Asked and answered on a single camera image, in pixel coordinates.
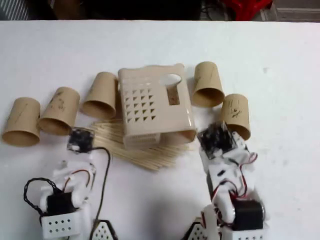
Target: brown paper cup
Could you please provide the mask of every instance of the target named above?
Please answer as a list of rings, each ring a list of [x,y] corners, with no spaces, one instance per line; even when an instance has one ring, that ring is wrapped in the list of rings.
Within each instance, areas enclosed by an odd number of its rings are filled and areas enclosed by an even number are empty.
[[[40,128],[49,134],[68,135],[75,124],[80,96],[70,87],[59,87],[39,120]]]
[[[194,80],[192,104],[200,107],[214,107],[223,102],[225,94],[216,64],[210,61],[199,63],[195,67]]]
[[[10,145],[28,147],[40,140],[38,119],[40,103],[30,97],[20,97],[14,101],[4,128],[2,139]]]
[[[221,120],[226,122],[230,130],[248,140],[251,135],[248,99],[241,94],[226,96],[222,104]]]
[[[82,111],[95,118],[111,119],[116,115],[118,80],[110,72],[99,72],[82,105]]]

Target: white table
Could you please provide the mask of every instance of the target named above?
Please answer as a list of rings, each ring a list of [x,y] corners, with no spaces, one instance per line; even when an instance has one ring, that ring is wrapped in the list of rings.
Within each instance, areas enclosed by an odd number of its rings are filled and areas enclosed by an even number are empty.
[[[269,239],[318,239],[319,57],[318,23],[0,22],[0,123],[18,97],[33,97],[44,110],[55,90],[67,86],[83,99],[100,71],[183,63],[192,83],[196,64],[213,61],[224,92],[249,99],[247,145],[259,154],[256,184],[271,216]],[[198,128],[214,120],[212,109],[193,110]],[[76,124],[93,120],[78,113]],[[41,239],[38,214],[23,201],[23,188],[28,179],[50,176],[66,141],[42,133],[30,148],[0,144],[0,239]],[[100,172],[105,157],[96,153]],[[39,184],[28,195],[37,202]],[[179,240],[209,203],[196,150],[157,173],[114,159],[100,218],[111,220],[120,240]]]

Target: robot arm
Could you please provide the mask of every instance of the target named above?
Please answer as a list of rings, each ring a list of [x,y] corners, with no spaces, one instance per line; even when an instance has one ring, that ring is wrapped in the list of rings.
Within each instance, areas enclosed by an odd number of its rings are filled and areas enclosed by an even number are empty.
[[[224,122],[209,126],[198,134],[198,139],[212,201],[212,205],[203,210],[206,214],[202,214],[200,223],[205,237],[212,240],[266,239],[267,214],[255,188],[251,165],[258,155],[250,153],[245,141],[238,133],[231,133]],[[184,239],[197,238],[189,234]]]
[[[74,128],[65,160],[53,171],[52,180],[43,178],[50,183],[41,188],[37,210],[40,212],[43,239],[118,239],[109,221],[92,221],[90,193],[96,177],[92,156],[93,139],[92,131]]]

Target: cable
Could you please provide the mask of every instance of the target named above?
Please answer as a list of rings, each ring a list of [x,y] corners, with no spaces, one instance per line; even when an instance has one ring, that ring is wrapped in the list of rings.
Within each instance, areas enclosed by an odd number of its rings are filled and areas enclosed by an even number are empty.
[[[88,174],[88,181],[86,182],[86,187],[88,187],[89,183],[90,183],[90,172],[86,169],[79,169],[77,171],[74,171],[71,173],[72,174],[76,174],[76,173],[79,173],[79,172],[86,172]],[[67,181],[65,181],[65,184],[64,184],[64,187],[63,187],[63,192],[65,192],[66,190],[66,186],[67,186],[67,183],[70,181],[70,177],[67,179]]]
[[[110,162],[111,162],[111,154],[110,154],[108,149],[106,149],[105,147],[102,147],[102,146],[98,146],[98,147],[92,148],[92,151],[93,150],[105,150],[106,154],[108,155],[108,163],[107,163],[105,174],[104,174],[99,208],[98,208],[98,211],[96,213],[96,216],[95,216],[95,219],[94,219],[94,222],[93,222],[93,226],[92,226],[92,229],[91,229],[91,233],[90,233],[90,240],[92,239],[92,236],[94,234],[95,225],[96,225],[96,223],[98,221],[98,218],[99,218],[99,215],[100,215],[100,211],[101,211],[101,208],[102,208],[102,204],[103,204],[103,201],[104,201],[105,186],[106,186],[107,176],[108,176]]]
[[[40,224],[41,224],[41,217],[44,216],[44,213],[42,212],[42,210],[40,209],[39,206],[37,205],[34,205],[31,201],[29,201],[28,199],[28,196],[27,196],[27,192],[28,192],[28,187],[29,187],[29,184],[34,182],[34,181],[43,181],[43,182],[47,182],[53,189],[53,194],[59,194],[59,193],[62,193],[63,191],[60,190],[57,185],[51,181],[50,179],[48,178],[44,178],[44,177],[34,177],[30,180],[28,180],[24,186],[24,191],[23,191],[23,200],[28,204],[30,205],[34,210],[36,210],[39,215],[40,215]]]
[[[243,199],[246,197],[247,195],[247,191],[248,191],[248,185],[247,185],[247,181],[245,179],[245,176],[244,176],[244,173],[242,171],[242,167],[244,165],[248,165],[248,164],[252,164],[254,163],[258,158],[258,154],[256,152],[252,152],[250,153],[249,155],[249,162],[245,162],[245,163],[242,163],[240,166],[239,166],[239,169],[240,169],[240,172],[241,172],[241,178],[242,178],[242,182],[243,182],[243,185],[244,185],[244,192],[241,196],[238,196],[237,198],[239,199]]]

